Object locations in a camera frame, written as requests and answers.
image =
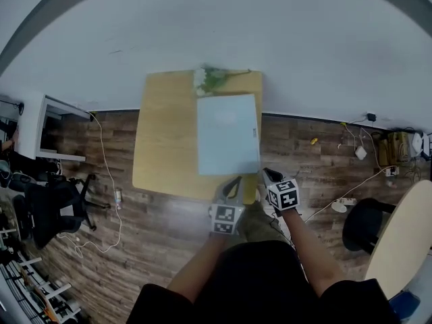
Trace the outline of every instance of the black t-shirt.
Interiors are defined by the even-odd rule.
[[[225,251],[194,304],[146,284],[128,323],[143,323],[151,313],[159,320],[185,322],[253,317],[284,323],[399,323],[375,279],[337,282],[318,298],[294,249],[279,241],[250,242]]]

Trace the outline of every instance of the white marker cube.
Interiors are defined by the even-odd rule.
[[[268,186],[267,194],[269,203],[280,211],[295,208],[300,202],[298,185],[295,179]]]
[[[237,222],[244,212],[244,207],[225,204],[211,205],[211,231],[220,234],[235,234]]]

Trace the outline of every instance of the wooden floor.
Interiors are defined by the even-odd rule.
[[[92,322],[124,323],[140,288],[148,282],[166,286],[203,243],[210,227],[209,204],[134,188],[132,164],[138,112],[99,113],[97,118],[103,126],[107,162],[123,195],[120,244],[105,254],[94,246],[86,246],[82,249],[83,259],[64,239],[53,239],[42,251],[29,243],[26,249],[31,256],[43,257],[43,269],[51,279],[72,284],[71,295],[92,317]],[[358,128],[350,129],[358,136]],[[87,157],[86,163],[64,161],[65,175],[85,178],[88,173],[95,173],[97,179],[90,187],[89,197],[112,204],[112,183],[103,163],[97,123],[66,119],[50,135],[59,152],[78,151]],[[313,138],[319,139],[315,145],[310,144]],[[306,219],[377,171],[369,137],[364,136],[363,142],[368,155],[359,161],[354,156],[351,135],[340,124],[266,116],[262,124],[261,160],[263,167],[296,177],[301,197],[299,212]],[[428,178],[429,164],[420,161],[417,165],[423,170],[423,177]],[[390,188],[381,174],[349,196],[373,196],[396,204],[410,185],[411,180],[401,176],[396,181],[397,188]],[[102,248],[114,244],[119,229],[115,212],[91,209],[90,217],[97,231],[90,232],[82,225],[71,238],[79,238],[81,244],[93,241]],[[346,214],[326,209],[308,224],[349,277],[361,279],[368,256],[344,248],[345,218]]]

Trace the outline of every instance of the hand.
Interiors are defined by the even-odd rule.
[[[18,127],[17,127],[15,132],[13,133],[13,136],[12,136],[12,142],[14,144],[18,143],[18,137],[19,137],[19,134],[18,134]]]

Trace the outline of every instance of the black office chair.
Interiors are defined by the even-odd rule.
[[[88,218],[86,206],[107,209],[109,204],[99,205],[85,199],[88,184],[92,179],[95,179],[95,175],[90,174],[85,182],[71,179],[51,182],[48,186],[27,184],[25,197],[18,195],[13,198],[22,238],[31,234],[36,247],[42,249],[58,233],[75,233],[84,220],[91,230],[96,230],[96,226]],[[76,189],[78,182],[84,184],[81,193]],[[70,205],[73,215],[62,215],[61,210]]]

